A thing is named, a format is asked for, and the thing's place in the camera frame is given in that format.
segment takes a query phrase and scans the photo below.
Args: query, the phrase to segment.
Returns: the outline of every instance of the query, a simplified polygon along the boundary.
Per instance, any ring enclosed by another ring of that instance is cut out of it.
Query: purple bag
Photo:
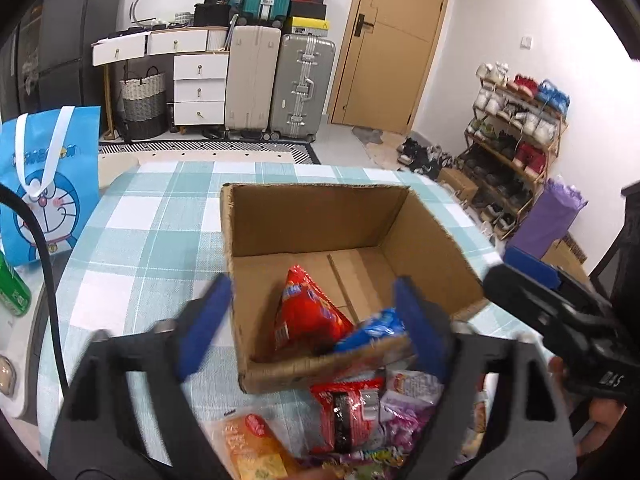
[[[588,204],[575,187],[566,186],[561,180],[548,179],[545,190],[534,204],[508,247],[540,259],[551,244],[564,237],[580,210]]]

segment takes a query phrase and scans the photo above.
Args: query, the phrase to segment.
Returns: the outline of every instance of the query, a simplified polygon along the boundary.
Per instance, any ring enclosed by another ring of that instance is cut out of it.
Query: white bag handle
[[[44,163],[44,172],[42,174],[42,181],[40,186],[37,187],[32,180],[29,185],[24,179],[24,134],[27,126],[27,115],[22,114],[17,118],[15,123],[15,169],[18,172],[18,180],[22,185],[22,188],[27,192],[31,198],[37,198],[46,189],[46,187],[53,182],[53,177],[56,174],[58,168],[58,161],[60,160],[60,150],[62,144],[65,142],[66,130],[71,122],[71,115],[74,113],[75,106],[63,106],[60,108],[60,114],[56,121],[56,126],[53,128],[53,135],[51,136],[51,142],[49,143],[49,153],[47,154],[47,161]]]

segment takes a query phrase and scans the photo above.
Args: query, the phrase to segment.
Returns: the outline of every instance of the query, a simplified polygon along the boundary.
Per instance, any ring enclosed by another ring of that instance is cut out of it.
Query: hand
[[[573,409],[572,403],[566,390],[562,387],[562,379],[565,374],[565,366],[562,359],[553,357],[551,361],[549,361],[549,371],[552,373],[554,381],[560,387],[567,411],[571,412]],[[625,413],[625,410],[626,406],[616,400],[593,399],[589,406],[589,418],[595,422],[596,425],[584,440],[576,446],[577,455],[580,456],[590,453],[602,446],[611,434],[611,431],[613,431],[613,428],[616,427],[623,413]]]

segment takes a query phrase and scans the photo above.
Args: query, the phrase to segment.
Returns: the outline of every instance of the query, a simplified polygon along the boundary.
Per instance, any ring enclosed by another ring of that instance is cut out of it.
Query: red sneaker
[[[533,78],[518,74],[513,82],[518,85],[520,93],[526,95],[529,99],[533,99],[538,92],[538,83]]]
[[[529,163],[529,150],[531,146],[529,146],[526,142],[521,142],[518,145],[518,149],[516,150],[516,156],[513,157],[513,163],[519,167],[524,168]]]
[[[546,155],[533,146],[529,146],[529,162],[524,172],[532,178],[538,178],[546,168]]]

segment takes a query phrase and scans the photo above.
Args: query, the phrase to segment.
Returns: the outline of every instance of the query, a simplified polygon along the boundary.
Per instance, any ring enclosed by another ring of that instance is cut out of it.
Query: teal plaid tablecloth
[[[225,270],[220,230],[220,188],[226,182],[336,182],[398,184],[415,189],[449,231],[478,276],[500,262],[471,219],[437,184],[413,173],[329,166],[158,162],[121,175],[100,200],[82,232],[58,287],[60,333],[65,367],[71,377],[94,330],[113,335],[144,332],[159,319],[173,317],[200,296],[216,272]],[[528,327],[495,305],[473,324],[487,335],[511,336]],[[150,454],[166,460],[140,374],[129,384]],[[284,422],[279,434],[294,452],[308,447],[305,426],[315,410],[309,394],[286,391],[249,396],[238,388],[238,372],[228,317],[216,334],[200,373],[184,384],[198,420],[222,418],[239,406],[263,402],[277,406]],[[56,376],[50,332],[42,345],[38,374],[38,426],[46,458],[62,394]]]

